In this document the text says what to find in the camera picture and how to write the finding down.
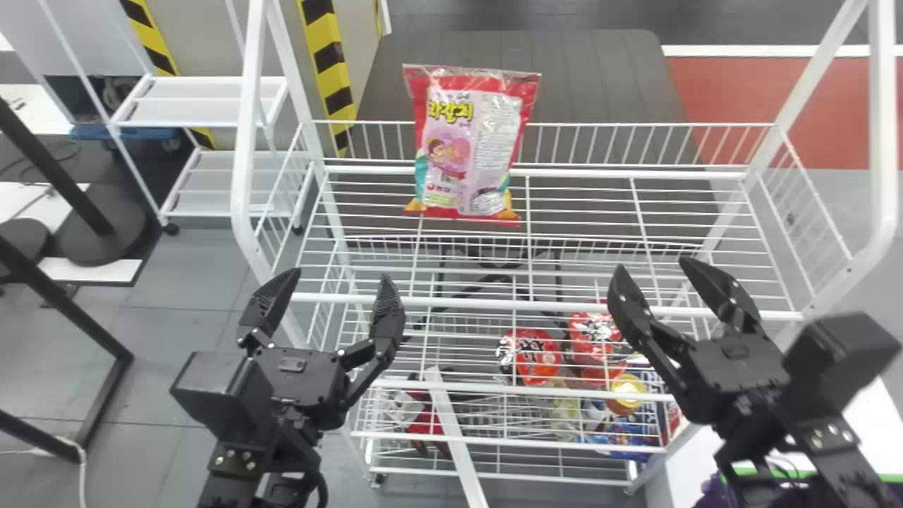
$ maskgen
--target red noodle cup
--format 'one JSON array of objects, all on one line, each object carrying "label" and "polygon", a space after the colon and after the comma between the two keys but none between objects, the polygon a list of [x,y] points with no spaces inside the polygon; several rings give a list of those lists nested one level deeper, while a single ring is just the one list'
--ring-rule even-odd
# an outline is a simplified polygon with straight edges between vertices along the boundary
[{"label": "red noodle cup", "polygon": [[562,365],[561,346],[543,330],[508,330],[496,349],[499,370],[506,375],[517,366],[517,383],[541,386],[554,382]]},{"label": "red noodle cup", "polygon": [[[605,300],[599,300],[599,303],[604,304],[605,302]],[[606,355],[630,353],[629,346],[623,343],[620,330],[615,326],[614,318],[607,312],[575,312],[571,314],[568,332],[571,336],[574,363],[590,366],[604,365]]]}]

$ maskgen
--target white metal rack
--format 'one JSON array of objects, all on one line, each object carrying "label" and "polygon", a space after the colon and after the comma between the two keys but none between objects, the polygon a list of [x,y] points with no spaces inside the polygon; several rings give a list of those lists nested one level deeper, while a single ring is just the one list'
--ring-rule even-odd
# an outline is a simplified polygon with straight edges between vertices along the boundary
[{"label": "white metal rack", "polygon": [[[524,386],[517,370],[499,372],[498,341],[508,330],[539,328],[566,346],[572,313],[606,310],[601,300],[618,264],[629,267],[660,319],[706,340],[714,318],[685,281],[680,256],[733,274],[779,341],[830,310],[883,257],[896,230],[892,15],[872,19],[874,221],[865,248],[850,250],[787,132],[867,3],[844,4],[773,124],[529,125],[510,185],[523,220],[509,227],[401,213],[414,195],[412,122],[340,122],[349,127],[349,145],[331,150],[344,156],[326,156],[321,139],[331,139],[336,122],[311,118],[281,11],[272,0],[252,0],[231,194],[238,244],[260,282],[302,268],[284,321],[297,347],[333,351],[366,336],[382,272],[398,285],[407,311],[410,339],[344,428],[364,469],[456,475],[471,505],[485,505],[480,478],[634,492],[654,475],[695,426],[647,422],[643,434],[651,441],[643,445],[588,439],[594,431],[580,410],[567,416],[549,408],[621,396],[608,383],[581,383],[567,354],[545,385]],[[873,3],[892,12],[890,0]],[[310,170],[288,220],[264,210],[250,221],[267,27],[299,118],[289,153],[303,153]],[[274,196],[292,188],[277,177]],[[287,228],[301,209],[310,216],[303,237],[295,238]],[[673,400],[648,368],[630,368],[645,388],[631,395],[642,400],[641,412]],[[389,413],[401,392],[429,394],[429,409],[401,409],[423,415],[426,429],[399,424]],[[436,446],[418,451],[415,441],[447,443],[448,453]],[[649,455],[644,464],[612,453]]]},{"label": "white metal rack", "polygon": [[[261,79],[265,111],[259,127],[272,125],[285,101],[285,78]],[[145,74],[110,117],[118,127],[238,127],[240,76],[153,76]]]},{"label": "white metal rack", "polygon": [[[241,100],[242,78],[240,76],[157,76],[147,56],[135,47],[133,39],[127,35],[127,28],[122,26],[125,20],[111,15],[103,20],[116,30],[123,43],[131,50],[135,59],[140,62],[144,75],[132,88],[130,93],[112,114],[108,114],[103,102],[88,81],[86,72],[79,64],[79,59],[67,41],[65,32],[56,21],[49,0],[39,0],[42,10],[51,24],[62,49],[72,62],[82,84],[98,111],[102,123],[112,137],[117,150],[123,156],[129,170],[137,182],[142,194],[154,211],[161,225],[167,226],[170,219],[177,217],[228,217],[228,196],[233,165],[234,152],[210,151],[203,149],[191,128],[237,128],[239,101]],[[240,51],[244,51],[244,36],[237,22],[235,6],[232,0],[225,0],[229,19]],[[286,151],[275,149],[275,122],[288,95],[287,80],[283,76],[267,76],[261,79],[261,93],[257,106],[263,114],[257,126],[263,129],[268,150],[257,151],[255,158],[260,174],[255,177],[254,186],[259,200],[254,203],[254,210],[266,206],[267,195],[274,191],[272,182],[275,174],[284,170]],[[182,172],[176,179],[163,204],[158,206],[144,179],[138,171],[134,158],[129,154],[122,141],[122,131],[130,127],[180,127],[194,145]],[[292,167],[287,171],[289,177],[296,179],[300,188],[303,166],[298,166],[297,157],[292,158]],[[291,205],[275,209],[281,216],[291,215]],[[176,232],[170,227],[168,232]]]}]

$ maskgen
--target gray table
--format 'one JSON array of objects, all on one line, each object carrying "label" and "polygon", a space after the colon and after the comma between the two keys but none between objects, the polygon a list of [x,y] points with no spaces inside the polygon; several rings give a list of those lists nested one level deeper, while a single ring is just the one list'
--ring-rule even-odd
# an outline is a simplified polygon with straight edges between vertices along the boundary
[{"label": "gray table", "polygon": [[[666,59],[654,34],[641,30],[584,30],[573,32],[538,31],[497,31],[497,32],[448,32],[448,33],[393,33],[380,41],[373,70],[367,88],[359,104],[358,119],[361,120],[410,120],[411,100],[402,79],[402,63],[433,63],[468,67],[500,68],[514,71],[538,71],[543,74],[539,87],[532,121],[535,122],[684,122],[683,108],[674,85],[668,75]],[[611,161],[638,161],[641,152],[646,153],[645,162],[663,161],[691,163],[696,149],[693,137],[680,150],[681,135],[667,137],[666,129],[656,129],[650,135],[650,127],[638,127],[636,140],[629,141],[628,128],[617,134],[613,129],[600,129],[593,144],[593,162],[602,161],[606,154]],[[414,133],[412,128],[402,131],[404,153],[397,147],[389,148],[388,158],[414,158]],[[357,148],[357,156],[363,156],[364,132],[352,129],[351,142]],[[539,139],[535,130],[525,135],[523,140],[523,160],[533,161],[539,147],[539,160],[550,161],[554,148],[555,132],[546,128]],[[590,151],[591,131],[580,133],[572,128],[561,131],[555,162],[566,163],[571,152],[574,136],[577,136],[576,153],[585,161]],[[380,141],[377,130],[371,127],[367,132],[370,146],[379,151]],[[355,183],[373,181],[373,177],[343,175],[336,184],[337,192],[354,188]],[[386,182],[410,182],[413,178],[397,177]],[[512,186],[523,185],[522,179],[513,179]],[[551,210],[553,206],[534,206],[532,218],[535,222],[534,234],[555,234],[564,237],[572,235],[625,236],[639,235],[636,211],[632,202],[607,202],[607,199],[630,199],[629,182],[624,179],[573,180],[550,177],[533,179],[533,186],[544,187],[531,193],[531,204],[542,203],[543,199],[579,198],[586,201],[568,202],[571,211],[567,215]],[[717,209],[712,201],[710,186],[705,181],[636,180],[640,199],[655,199],[659,202],[643,203],[643,212],[666,212],[679,210],[688,214],[654,215],[654,223],[661,226],[647,227],[649,236],[674,236],[680,241],[685,237],[700,239],[712,225]],[[581,190],[565,188],[582,187]],[[379,186],[369,186],[372,192],[384,192]],[[676,189],[698,189],[699,193],[673,192]],[[401,208],[407,197],[380,196],[380,202],[391,202]],[[697,201],[682,203],[679,209],[670,203],[674,199]],[[515,208],[524,208],[524,196],[514,191]],[[343,212],[357,214],[386,214],[386,208],[367,207],[366,200],[360,204],[343,207]],[[404,218],[380,218],[380,224],[389,227],[410,228],[410,221]],[[576,222],[561,224],[557,222]],[[596,222],[624,222],[628,225],[597,224]],[[379,231],[358,230],[367,224],[373,227],[372,219],[357,220],[343,218],[347,235],[379,235]],[[456,221],[426,221],[425,230],[455,230],[461,225]],[[497,224],[477,224],[469,222],[467,230],[500,230],[511,232],[510,228]]]}]

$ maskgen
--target black robotic arm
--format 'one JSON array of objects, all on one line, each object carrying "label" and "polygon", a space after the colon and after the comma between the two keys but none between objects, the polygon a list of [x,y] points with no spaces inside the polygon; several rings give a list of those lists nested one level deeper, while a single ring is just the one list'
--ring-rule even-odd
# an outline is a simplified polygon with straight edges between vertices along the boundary
[{"label": "black robotic arm", "polygon": [[[609,311],[625,339],[655,367],[686,417],[711,425],[724,440],[715,463],[741,504],[899,507],[862,456],[859,439],[842,416],[856,392],[898,353],[899,342],[858,313],[813,321],[783,354],[762,329],[758,309],[734,277],[697,259],[681,258],[680,265],[723,324],[720,336],[695,341],[656,320],[623,266],[616,268],[609,284]],[[808,456],[817,474],[805,480],[805,489],[781,486],[785,480],[772,474],[766,459],[773,449]],[[743,460],[751,461],[758,473],[738,476],[733,464]]]}]

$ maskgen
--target cartoon character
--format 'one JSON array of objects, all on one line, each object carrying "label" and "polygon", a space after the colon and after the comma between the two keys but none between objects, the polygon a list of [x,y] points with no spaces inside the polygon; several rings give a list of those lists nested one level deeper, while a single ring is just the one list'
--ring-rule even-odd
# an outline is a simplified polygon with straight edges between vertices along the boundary
[{"label": "cartoon character", "polygon": [[461,152],[459,143],[446,145],[438,137],[429,139],[426,145],[426,158],[442,171],[442,177],[445,181],[462,180],[464,178],[467,172],[458,170],[453,166],[460,163],[463,158],[462,155],[466,154]]}]

